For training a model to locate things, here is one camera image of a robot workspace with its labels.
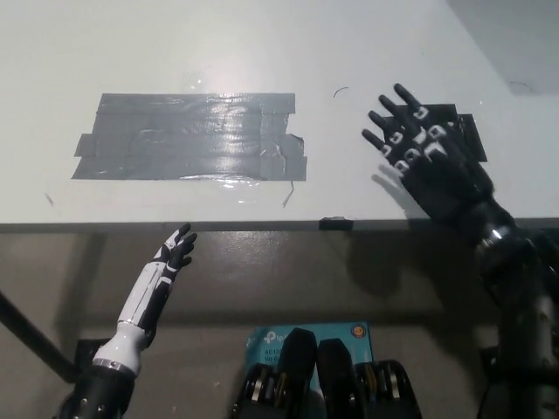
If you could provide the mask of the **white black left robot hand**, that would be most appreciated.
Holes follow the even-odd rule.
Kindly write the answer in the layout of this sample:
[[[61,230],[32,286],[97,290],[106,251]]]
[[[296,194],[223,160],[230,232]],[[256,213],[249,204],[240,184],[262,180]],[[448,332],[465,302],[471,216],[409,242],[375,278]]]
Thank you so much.
[[[192,261],[197,233],[190,233],[186,223],[168,237],[151,260],[145,264],[121,310],[119,323],[139,327],[146,347],[155,338],[161,317],[178,272]]]

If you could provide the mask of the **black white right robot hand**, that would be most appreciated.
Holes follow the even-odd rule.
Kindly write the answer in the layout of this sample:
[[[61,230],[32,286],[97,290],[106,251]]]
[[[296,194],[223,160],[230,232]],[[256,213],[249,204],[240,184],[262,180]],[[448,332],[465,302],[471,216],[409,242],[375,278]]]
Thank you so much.
[[[403,85],[394,91],[401,109],[379,96],[393,121],[374,111],[369,119],[382,131],[380,138],[364,129],[362,136],[383,155],[420,208],[435,222],[471,239],[491,230],[513,229],[516,222],[494,199],[493,182],[464,145],[460,132],[438,121]]]

